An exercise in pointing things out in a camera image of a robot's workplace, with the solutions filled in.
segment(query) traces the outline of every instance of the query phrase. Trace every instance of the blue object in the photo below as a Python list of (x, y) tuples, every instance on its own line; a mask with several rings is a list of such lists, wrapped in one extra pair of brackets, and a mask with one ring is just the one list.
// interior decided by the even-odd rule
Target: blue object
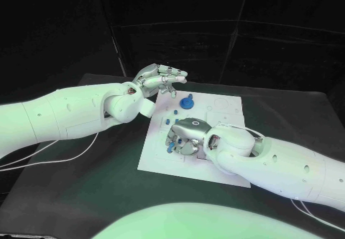
[(194, 100), (192, 100), (192, 94), (187, 98), (184, 98), (179, 102), (179, 106), (182, 109), (189, 110), (194, 107)]
[(168, 153), (172, 153), (172, 152), (174, 152), (174, 151), (172, 151), (174, 146), (175, 146), (175, 143), (172, 142), (172, 143), (169, 144)]

